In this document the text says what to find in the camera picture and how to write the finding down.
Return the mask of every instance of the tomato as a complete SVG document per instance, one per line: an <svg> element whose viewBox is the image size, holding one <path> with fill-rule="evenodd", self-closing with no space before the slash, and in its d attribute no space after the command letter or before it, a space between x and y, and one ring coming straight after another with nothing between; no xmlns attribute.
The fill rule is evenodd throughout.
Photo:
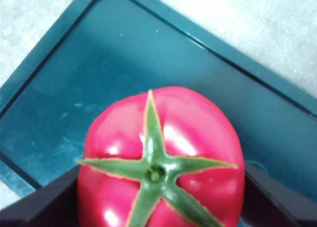
<svg viewBox="0 0 317 227"><path fill-rule="evenodd" d="M244 194L238 136L183 87L107 108L88 132L77 183L82 227L235 227Z"/></svg>

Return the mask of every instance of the white surface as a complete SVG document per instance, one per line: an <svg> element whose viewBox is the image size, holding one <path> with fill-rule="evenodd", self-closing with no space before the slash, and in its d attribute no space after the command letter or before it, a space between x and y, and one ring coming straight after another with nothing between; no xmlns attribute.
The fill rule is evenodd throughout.
<svg viewBox="0 0 317 227"><path fill-rule="evenodd" d="M161 0L317 97L317 0ZM72 0L1 0L0 85ZM1 206L17 200L0 182Z"/></svg>
<svg viewBox="0 0 317 227"><path fill-rule="evenodd" d="M0 210L19 199L20 197L15 192L0 181Z"/></svg>

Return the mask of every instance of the red tomato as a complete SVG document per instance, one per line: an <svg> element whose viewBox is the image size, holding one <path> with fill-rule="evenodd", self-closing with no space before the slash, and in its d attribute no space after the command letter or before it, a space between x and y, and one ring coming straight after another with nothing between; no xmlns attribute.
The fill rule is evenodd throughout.
<svg viewBox="0 0 317 227"><path fill-rule="evenodd" d="M205 157L234 164L184 174L177 185L191 194L226 227L237 225L243 204L244 160L238 136L221 110L202 95L182 87L153 91L165 148L171 156ZM107 108L91 125L85 158L142 158L147 94ZM140 183L82 166L78 177L78 213L83 227L126 225ZM193 227L160 199L148 227Z"/></svg>

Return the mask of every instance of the teal tray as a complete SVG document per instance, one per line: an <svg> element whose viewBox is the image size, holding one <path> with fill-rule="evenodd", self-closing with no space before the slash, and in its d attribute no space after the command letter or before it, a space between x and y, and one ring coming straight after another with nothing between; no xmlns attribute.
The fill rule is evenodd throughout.
<svg viewBox="0 0 317 227"><path fill-rule="evenodd" d="M104 109L170 85L216 103L247 162L317 202L317 100L157 0L71 3L1 88L1 179L47 185Z"/></svg>

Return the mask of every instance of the green sepal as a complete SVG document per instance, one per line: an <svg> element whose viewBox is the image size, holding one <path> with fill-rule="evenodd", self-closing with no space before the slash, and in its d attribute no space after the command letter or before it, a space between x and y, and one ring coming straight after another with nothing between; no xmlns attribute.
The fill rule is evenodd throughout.
<svg viewBox="0 0 317 227"><path fill-rule="evenodd" d="M160 165L167 153L159 115L154 105L152 90L148 92L148 100L144 113L144 136L143 159L150 166Z"/></svg>
<svg viewBox="0 0 317 227"><path fill-rule="evenodd" d="M192 195L182 188L170 185L162 193L164 200L181 216L198 227L223 227L222 224Z"/></svg>
<svg viewBox="0 0 317 227"><path fill-rule="evenodd" d="M214 169L214 168L231 168L231 169L237 168L236 165L233 165L230 163L222 162L215 159L207 159L203 157L172 156L170 158L171 158L171 162L175 164L174 173L176 175L200 172L200 171L204 171L207 169Z"/></svg>
<svg viewBox="0 0 317 227"><path fill-rule="evenodd" d="M141 184L139 193L132 205L126 227L143 227L159 202L160 192L151 188L149 183Z"/></svg>
<svg viewBox="0 0 317 227"><path fill-rule="evenodd" d="M147 168L141 160L127 160L120 158L83 159L79 164L88 165L110 176L140 181L147 173Z"/></svg>

